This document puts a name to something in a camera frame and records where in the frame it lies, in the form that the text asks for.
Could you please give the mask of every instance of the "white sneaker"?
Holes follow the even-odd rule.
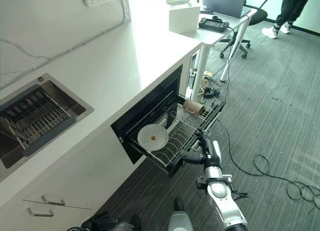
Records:
[[[275,39],[278,34],[277,32],[274,32],[274,27],[264,27],[263,29],[261,29],[261,32],[263,35],[271,39]]]
[[[286,27],[285,25],[282,25],[280,28],[280,31],[284,34],[288,34],[290,33],[291,28],[290,27]]]

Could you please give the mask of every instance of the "wire rack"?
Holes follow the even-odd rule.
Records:
[[[70,117],[61,105],[39,89],[8,108],[1,118],[26,150]]]
[[[164,167],[173,163],[179,152],[184,149],[189,140],[195,135],[197,128],[201,127],[213,113],[211,109],[205,108],[200,116],[191,114],[183,108],[185,99],[186,97],[180,94],[170,93],[127,133],[129,138],[140,146],[138,143],[138,133],[141,128],[149,124],[159,124],[165,127],[169,137],[167,144],[157,151],[146,150]],[[159,110],[162,113],[155,120],[154,114],[158,114]]]

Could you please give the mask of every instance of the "stainless steel sink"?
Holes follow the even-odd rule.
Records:
[[[93,110],[47,73],[0,100],[0,181]]]

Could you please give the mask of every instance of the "plate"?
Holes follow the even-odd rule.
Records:
[[[169,135],[160,124],[149,124],[140,129],[138,143],[147,151],[156,151],[166,146]]]

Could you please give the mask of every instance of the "dishwasher rack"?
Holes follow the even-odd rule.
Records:
[[[197,129],[203,128],[214,113],[206,107],[200,116],[191,114],[183,108],[186,99],[183,95],[171,92],[127,132],[134,145],[143,149],[138,143],[139,131],[149,124],[165,127],[169,137],[167,144],[160,150],[146,152],[166,169],[176,161],[180,151],[192,145],[190,142],[195,139]]]

